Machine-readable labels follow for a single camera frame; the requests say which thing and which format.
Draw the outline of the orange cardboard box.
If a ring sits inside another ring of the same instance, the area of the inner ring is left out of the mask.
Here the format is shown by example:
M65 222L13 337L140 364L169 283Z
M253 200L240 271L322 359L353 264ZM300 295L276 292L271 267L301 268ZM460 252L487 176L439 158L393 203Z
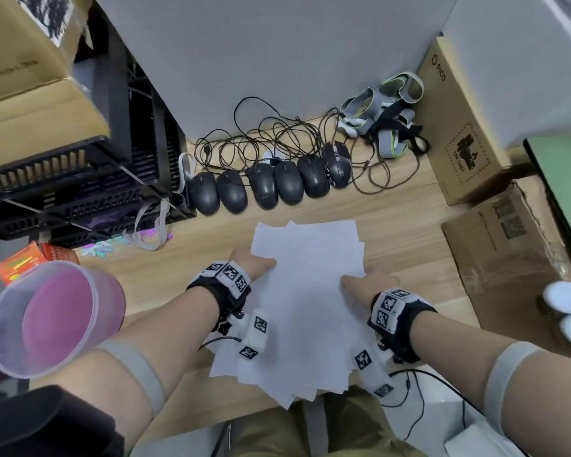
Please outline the orange cardboard box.
M7 286L31 268L50 261L80 263L73 250L31 241L26 247L0 261L0 281Z

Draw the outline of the person's right forearm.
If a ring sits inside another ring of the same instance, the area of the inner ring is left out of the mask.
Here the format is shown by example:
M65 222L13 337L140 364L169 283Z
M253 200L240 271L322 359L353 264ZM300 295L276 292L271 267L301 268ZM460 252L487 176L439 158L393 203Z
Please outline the person's right forearm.
M415 319L410 341L422 361L489 418L487 382L515 340L428 311ZM505 387L501 428L532 457L571 457L571 358L545 350L526 357Z

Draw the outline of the large brown cardboard box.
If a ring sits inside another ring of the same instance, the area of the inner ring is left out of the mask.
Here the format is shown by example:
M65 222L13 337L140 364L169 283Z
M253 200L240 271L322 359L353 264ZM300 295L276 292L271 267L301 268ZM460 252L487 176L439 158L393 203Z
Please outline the large brown cardboard box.
M94 0L0 0L0 166L109 136L72 73Z

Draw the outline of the black chair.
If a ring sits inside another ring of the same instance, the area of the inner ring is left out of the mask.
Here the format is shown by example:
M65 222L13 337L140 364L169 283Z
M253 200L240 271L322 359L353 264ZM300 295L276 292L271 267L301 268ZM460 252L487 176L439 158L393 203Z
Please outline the black chair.
M115 420L56 385L0 393L0 457L126 457Z

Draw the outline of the grey partition panel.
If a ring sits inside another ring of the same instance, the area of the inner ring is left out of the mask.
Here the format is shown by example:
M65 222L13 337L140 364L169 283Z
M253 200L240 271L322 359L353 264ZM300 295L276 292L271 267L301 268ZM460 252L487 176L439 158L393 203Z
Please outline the grey partition panel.
M257 96L310 120L416 72L457 0L95 0L194 140Z

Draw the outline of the stack of white paper sheets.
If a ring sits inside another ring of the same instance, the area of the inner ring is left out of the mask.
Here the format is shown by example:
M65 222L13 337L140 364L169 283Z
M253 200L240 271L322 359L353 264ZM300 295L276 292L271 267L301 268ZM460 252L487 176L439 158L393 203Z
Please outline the stack of white paper sheets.
M289 409L294 399L318 392L341 394L357 369L354 351L373 342L366 314L343 292L343 275L362 277L365 245L356 222L334 221L284 227L258 223L251 253L276 266L251 284L244 310L268 317L266 348L255 359L239 354L234 340L211 344L210 377L233 377L261 388Z

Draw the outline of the printed brown cardboard box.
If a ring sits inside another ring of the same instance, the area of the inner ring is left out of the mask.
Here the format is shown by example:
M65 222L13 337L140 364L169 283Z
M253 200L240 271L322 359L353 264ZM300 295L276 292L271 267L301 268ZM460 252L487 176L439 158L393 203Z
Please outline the printed brown cardboard box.
M417 74L424 94L413 106L415 123L430 143L427 157L448 205L485 200L533 174L522 145L497 143L445 36L431 44Z

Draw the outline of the black silver gaming mouse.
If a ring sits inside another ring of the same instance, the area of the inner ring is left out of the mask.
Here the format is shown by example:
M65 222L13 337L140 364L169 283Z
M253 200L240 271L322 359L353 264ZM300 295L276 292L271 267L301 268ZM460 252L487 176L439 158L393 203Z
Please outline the black silver gaming mouse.
M346 188L352 175L351 155L343 142L327 142L320 150L330 183L337 189Z

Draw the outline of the translucent pink plastic cup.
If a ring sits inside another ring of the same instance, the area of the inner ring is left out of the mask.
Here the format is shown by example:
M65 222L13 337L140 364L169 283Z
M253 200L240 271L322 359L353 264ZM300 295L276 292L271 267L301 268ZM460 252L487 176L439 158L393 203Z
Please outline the translucent pink plastic cup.
M40 378L89 352L120 329L125 293L98 268L49 261L0 293L0 371Z

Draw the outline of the plain black computer mouse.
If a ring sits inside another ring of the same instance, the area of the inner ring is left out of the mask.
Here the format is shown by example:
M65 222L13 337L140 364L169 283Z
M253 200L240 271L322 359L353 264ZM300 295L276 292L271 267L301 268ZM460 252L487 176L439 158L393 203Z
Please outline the plain black computer mouse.
M253 196L264 210L271 210L278 204L279 195L274 180L273 168L258 162L246 171Z
M299 204L305 190L297 165L293 161L282 160L273 167L273 174L281 200L290 206Z
M189 182L190 198L197 211L205 216L218 212L221 202L217 190L215 176L210 172L202 172Z
M302 156L297 161L297 168L308 197L319 199L327 195L330 190L330 183L327 179L325 164L319 156Z
M216 179L217 192L222 204L234 214L241 214L248 206L248 196L242 177L236 170L225 170Z

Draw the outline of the green board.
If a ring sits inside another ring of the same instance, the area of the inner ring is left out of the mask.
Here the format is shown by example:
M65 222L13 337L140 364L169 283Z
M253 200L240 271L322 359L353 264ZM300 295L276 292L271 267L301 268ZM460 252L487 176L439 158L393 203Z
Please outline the green board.
M571 278L571 133L528 137L524 148L546 202L538 210L546 253L559 273Z

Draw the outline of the black plastic tray rack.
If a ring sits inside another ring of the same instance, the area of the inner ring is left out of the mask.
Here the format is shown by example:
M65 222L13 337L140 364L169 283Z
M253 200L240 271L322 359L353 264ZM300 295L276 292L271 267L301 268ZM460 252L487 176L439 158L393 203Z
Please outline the black plastic tray rack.
M133 231L145 205L139 228L151 227L163 200L167 224L197 215L186 190L176 192L183 136L178 124L136 63L128 66L126 97L123 87L108 97L116 110L112 140L131 145L132 161L91 180L0 198L0 239L48 232L50 243L76 248Z

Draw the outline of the olive trousers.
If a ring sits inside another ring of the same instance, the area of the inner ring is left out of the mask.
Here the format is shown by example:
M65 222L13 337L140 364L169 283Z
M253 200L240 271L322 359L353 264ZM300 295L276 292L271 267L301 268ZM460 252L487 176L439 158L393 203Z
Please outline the olive trousers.
M324 394L328 438L323 457L427 457L396 437L377 399L358 386ZM303 402L233 422L229 457L312 457Z

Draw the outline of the person's right hand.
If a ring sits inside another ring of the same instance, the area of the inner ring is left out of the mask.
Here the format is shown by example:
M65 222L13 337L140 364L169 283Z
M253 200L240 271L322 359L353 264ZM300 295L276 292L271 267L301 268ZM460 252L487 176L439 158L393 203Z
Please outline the person's right hand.
M364 288L358 291L344 291L350 295L357 304L370 308L372 301L377 294L391 288L398 287L400 280L394 275L390 275L381 269L373 269L364 277Z

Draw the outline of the large white box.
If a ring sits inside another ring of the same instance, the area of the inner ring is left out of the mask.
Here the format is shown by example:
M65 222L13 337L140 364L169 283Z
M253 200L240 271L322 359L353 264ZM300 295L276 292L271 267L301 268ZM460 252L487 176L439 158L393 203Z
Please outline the large white box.
M457 0L442 33L496 145L571 133L571 0Z

